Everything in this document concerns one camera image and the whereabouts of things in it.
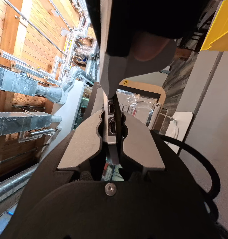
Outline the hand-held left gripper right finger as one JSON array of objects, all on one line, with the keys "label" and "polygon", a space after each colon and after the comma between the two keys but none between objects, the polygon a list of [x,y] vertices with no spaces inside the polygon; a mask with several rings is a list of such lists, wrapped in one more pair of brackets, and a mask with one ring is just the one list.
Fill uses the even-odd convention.
[{"label": "hand-held left gripper right finger", "polygon": [[123,116],[122,154],[139,171],[164,171],[165,165],[149,128],[127,112]]}]

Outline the silver round elbow duct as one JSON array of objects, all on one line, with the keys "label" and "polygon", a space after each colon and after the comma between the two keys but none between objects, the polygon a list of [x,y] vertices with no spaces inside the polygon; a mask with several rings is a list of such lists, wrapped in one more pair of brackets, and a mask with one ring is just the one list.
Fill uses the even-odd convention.
[{"label": "silver round elbow duct", "polygon": [[96,78],[82,70],[80,67],[72,67],[68,72],[68,76],[61,86],[44,87],[37,85],[36,95],[44,96],[48,100],[57,104],[64,104],[67,100],[69,91],[74,87],[77,78],[81,78],[90,84],[96,82]]}]

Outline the silver rectangular duct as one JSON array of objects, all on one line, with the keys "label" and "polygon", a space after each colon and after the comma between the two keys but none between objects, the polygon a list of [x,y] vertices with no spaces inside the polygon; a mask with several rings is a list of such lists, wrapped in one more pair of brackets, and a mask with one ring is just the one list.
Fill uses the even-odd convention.
[{"label": "silver rectangular duct", "polygon": [[38,82],[0,67],[0,90],[35,96]]},{"label": "silver rectangular duct", "polygon": [[0,136],[37,130],[61,121],[61,116],[45,112],[0,112]]}]

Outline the silver spiral round duct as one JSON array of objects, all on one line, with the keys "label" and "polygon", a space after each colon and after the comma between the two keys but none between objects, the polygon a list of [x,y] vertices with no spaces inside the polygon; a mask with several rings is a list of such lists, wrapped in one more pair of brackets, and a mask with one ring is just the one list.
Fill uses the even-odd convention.
[{"label": "silver spiral round duct", "polygon": [[24,171],[0,182],[0,203],[16,191],[24,187],[31,178],[34,171],[39,166],[39,163],[25,169]]}]

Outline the silver HDMI switch box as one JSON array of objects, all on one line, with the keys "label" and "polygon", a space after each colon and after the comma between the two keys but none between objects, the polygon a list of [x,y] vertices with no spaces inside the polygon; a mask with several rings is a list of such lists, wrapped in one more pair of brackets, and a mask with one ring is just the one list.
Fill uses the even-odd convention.
[{"label": "silver HDMI switch box", "polygon": [[108,98],[103,94],[103,143],[106,151],[106,157],[113,165],[119,165],[122,126],[121,126],[121,110],[117,95]]}]

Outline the person's right hand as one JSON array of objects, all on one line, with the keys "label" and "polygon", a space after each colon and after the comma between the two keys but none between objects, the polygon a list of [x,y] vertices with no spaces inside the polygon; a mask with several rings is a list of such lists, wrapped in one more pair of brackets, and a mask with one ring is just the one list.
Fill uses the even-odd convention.
[{"label": "person's right hand", "polygon": [[148,32],[137,32],[132,41],[131,51],[138,61],[149,61],[155,58],[167,46],[170,39]]}]

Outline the silver insulated pipe run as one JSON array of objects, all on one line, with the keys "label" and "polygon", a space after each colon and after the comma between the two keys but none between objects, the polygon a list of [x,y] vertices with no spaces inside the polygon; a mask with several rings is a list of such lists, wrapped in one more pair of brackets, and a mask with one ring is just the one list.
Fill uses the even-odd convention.
[{"label": "silver insulated pipe run", "polygon": [[76,40],[88,37],[91,25],[91,19],[87,10],[85,0],[50,0],[50,3],[55,8],[65,25],[69,29],[68,43],[65,46],[65,66],[69,66],[73,53],[77,56],[94,57],[99,52],[99,47],[96,39],[92,40],[91,46],[81,45],[77,50]]}]

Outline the rounded wooden board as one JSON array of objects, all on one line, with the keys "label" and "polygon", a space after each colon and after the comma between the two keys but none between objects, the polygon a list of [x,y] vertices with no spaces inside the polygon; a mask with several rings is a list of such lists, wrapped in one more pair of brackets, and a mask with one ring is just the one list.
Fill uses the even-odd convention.
[{"label": "rounded wooden board", "polygon": [[119,84],[117,97],[121,112],[127,112],[139,119],[150,130],[160,132],[167,110],[163,108],[166,99],[164,89],[157,85],[123,80]]}]

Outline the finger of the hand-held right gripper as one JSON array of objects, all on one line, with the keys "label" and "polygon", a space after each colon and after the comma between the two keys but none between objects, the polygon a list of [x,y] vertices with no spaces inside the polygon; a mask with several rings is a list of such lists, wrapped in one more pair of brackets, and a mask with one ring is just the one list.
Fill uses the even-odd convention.
[{"label": "finger of the hand-held right gripper", "polygon": [[124,78],[130,41],[127,0],[101,0],[100,85],[108,98]]}]

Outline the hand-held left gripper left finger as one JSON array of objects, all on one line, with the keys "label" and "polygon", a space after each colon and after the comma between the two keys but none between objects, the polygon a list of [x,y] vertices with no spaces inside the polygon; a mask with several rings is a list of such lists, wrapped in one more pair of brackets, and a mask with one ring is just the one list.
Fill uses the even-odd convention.
[{"label": "hand-held left gripper left finger", "polygon": [[104,110],[98,110],[75,130],[57,167],[59,171],[90,171],[90,159],[102,150],[102,137],[98,131]]}]

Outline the yellow plastic bin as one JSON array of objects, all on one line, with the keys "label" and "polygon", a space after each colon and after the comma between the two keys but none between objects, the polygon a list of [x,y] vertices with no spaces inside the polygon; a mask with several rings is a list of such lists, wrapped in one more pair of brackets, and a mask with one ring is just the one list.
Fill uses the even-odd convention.
[{"label": "yellow plastic bin", "polygon": [[223,0],[213,18],[200,51],[228,51],[228,0]]}]

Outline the white metal base plate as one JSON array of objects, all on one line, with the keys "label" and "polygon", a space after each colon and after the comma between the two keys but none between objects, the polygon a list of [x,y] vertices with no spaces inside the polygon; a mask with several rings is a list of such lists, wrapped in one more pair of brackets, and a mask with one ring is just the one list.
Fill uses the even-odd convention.
[{"label": "white metal base plate", "polygon": [[193,118],[192,112],[175,112],[172,116],[165,136],[183,141]]}]

